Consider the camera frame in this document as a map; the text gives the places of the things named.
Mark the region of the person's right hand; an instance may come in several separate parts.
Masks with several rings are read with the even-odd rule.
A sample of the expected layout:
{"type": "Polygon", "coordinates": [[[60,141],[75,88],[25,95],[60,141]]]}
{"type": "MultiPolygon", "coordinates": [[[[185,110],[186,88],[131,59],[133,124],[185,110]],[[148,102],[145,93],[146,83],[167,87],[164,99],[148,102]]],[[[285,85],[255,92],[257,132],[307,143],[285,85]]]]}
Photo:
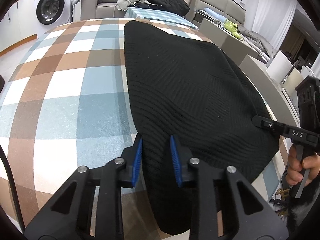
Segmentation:
{"type": "Polygon", "coordinates": [[[302,169],[310,170],[305,186],[309,185],[319,175],[320,161],[317,153],[306,157],[302,162],[300,162],[297,159],[296,147],[295,145],[292,145],[289,150],[287,163],[288,168],[285,179],[290,186],[295,186],[303,180],[303,176],[300,174],[302,169]]]}

